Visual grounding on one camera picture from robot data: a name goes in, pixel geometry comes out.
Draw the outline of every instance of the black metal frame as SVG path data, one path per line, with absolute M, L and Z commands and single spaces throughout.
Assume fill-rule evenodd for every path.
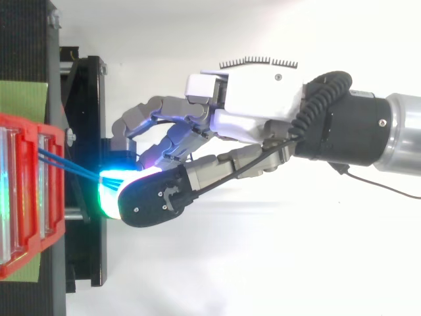
M 96 56 L 73 62 L 61 76 L 62 104 L 76 135 L 67 155 L 75 163 L 99 172 L 101 138 L 105 137 L 103 61 Z M 66 221 L 66 291 L 75 292 L 75 280 L 102 286 L 107 279 L 107 221 L 101 216 L 97 184 L 66 174 L 66 207 L 81 210 L 82 220 Z

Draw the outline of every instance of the blue cable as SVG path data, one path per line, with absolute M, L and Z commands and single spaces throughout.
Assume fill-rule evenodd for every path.
M 52 158 L 55 161 L 57 161 L 59 163 L 62 163 L 63 165 L 67 165 L 67 166 L 69 166 L 69 167 L 71 167 L 73 169 L 79 170 L 81 172 L 86 172 L 86 173 L 88 173 L 88 174 L 90 174 L 92 176 L 97 176 L 97 174 L 95 174 L 94 172 L 89 171 L 89 170 L 87 170 L 87 169 L 85 169 L 85 168 L 77 165 L 76 163 L 73 163 L 70 160 L 67 160 L 67 159 L 62 158 L 62 157 L 60 157 L 58 155 L 55 155 L 54 153 L 50 153 L 49 151 L 46 151 L 46 150 L 44 150 L 42 148 L 38 148 L 38 152 L 40 154 L 44 155 L 44 156 L 47 156 L 48 158 Z
M 58 161 L 59 163 L 62 163 L 63 165 L 69 166 L 70 168 L 73 168 L 73 169 L 78 170 L 80 172 L 84 172 L 84 173 L 87 173 L 87 174 L 89 174 L 91 176 L 94 176 L 94 177 L 98 177 L 99 178 L 99 175 L 98 174 L 95 174 L 94 172 L 89 171 L 89 170 L 87 170 L 87 169 L 85 169 L 85 168 L 77 165 L 76 163 L 73 163 L 70 160 L 64 159 L 64 158 L 62 158 L 62 157 L 60 157 L 58 155 L 55 155 L 54 153 L 50 153 L 49 151 L 44 150 L 42 148 L 38 148 L 38 151 L 39 151 L 40 154 L 42 154 L 44 156 L 47 156 L 47 157 L 49 157 L 51 159 L 54 159 L 55 161 Z M 105 182 L 108 182 L 108 183 L 111 183 L 111 184 L 114 184 L 114 185 L 117 185 L 117 186 L 119 186 L 119 185 L 121 185 L 121 183 L 123 183 L 123 180 L 120 180 L 120 179 L 111 179 L 111 178 L 103 178 L 103 182 L 104 181 Z
M 38 157 L 38 159 L 40 160 L 40 161 L 42 161 L 42 162 L 44 162 L 44 163 L 47 163 L 47 164 L 49 164 L 49 165 L 52 165 L 52 166 L 54 166 L 54 167 L 57 167 L 57 168 L 60 168 L 60 169 L 63 169 L 63 170 L 65 170 L 65 171 L 68 171 L 68 172 L 71 172 L 71 173 L 74 173 L 74 174 L 77 174 L 78 176 L 82 176 L 82 177 L 84 177 L 84 178 L 87 178 L 87 179 L 90 179 L 90 180 L 92 180 L 92 181 L 94 181 L 94 182 L 99 182 L 99 176 L 91 176 L 91 175 L 89 175 L 89 174 L 86 174 L 86 173 L 82 173 L 82 172 L 80 172 L 80 171 L 77 171 L 77 170 L 74 170 L 74 169 L 71 169 L 71 168 L 69 168 L 69 167 L 66 167 L 66 166 L 64 166 L 64 165 L 59 165 L 59 164 L 57 164 L 57 163 L 54 163 L 54 162 L 52 162 L 52 161 L 50 161 L 50 160 L 48 160 L 48 159 L 45 159 L 45 158 L 42 158 L 42 157 Z M 103 185 L 104 186 L 106 186 L 107 188 L 110 188 L 110 189 L 112 189 L 112 190 L 114 190 L 114 191 L 117 191 L 118 190 L 118 186 L 114 186 L 115 184 L 112 184 L 112 183 L 104 183 L 103 182 Z

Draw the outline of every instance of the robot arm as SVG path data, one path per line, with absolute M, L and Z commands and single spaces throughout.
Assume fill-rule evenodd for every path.
M 138 169 L 163 172 L 121 192 L 122 220 L 141 227 L 173 219 L 219 184 L 274 171 L 291 155 L 420 174 L 421 98 L 380 99 L 351 84 L 348 74 L 331 72 L 303 85 L 297 63 L 246 57 L 191 75 L 185 99 L 153 97 L 130 109 L 112 127 L 112 150 L 135 151 L 131 138 L 157 119 L 175 125 L 140 155 Z M 253 145 L 186 163 L 213 136 Z

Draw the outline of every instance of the led light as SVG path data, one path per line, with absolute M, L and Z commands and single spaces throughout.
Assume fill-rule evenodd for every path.
M 118 197 L 121 191 L 133 181 L 150 176 L 151 174 L 160 172 L 158 167 L 151 167 L 142 171 L 137 170 L 103 170 L 99 173 L 104 178 L 123 180 L 118 187 L 118 191 L 114 191 L 102 184 L 98 185 L 99 205 L 103 212 L 112 219 L 121 219 L 118 210 Z

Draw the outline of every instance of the coiled black cable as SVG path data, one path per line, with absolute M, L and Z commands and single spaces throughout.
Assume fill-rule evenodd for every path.
M 292 127 L 288 132 L 293 136 L 304 138 L 314 120 L 349 91 L 353 79 L 346 72 L 335 71 L 323 74 L 309 84 L 314 83 L 323 84 L 323 86 L 306 101 L 304 107 L 291 122 Z

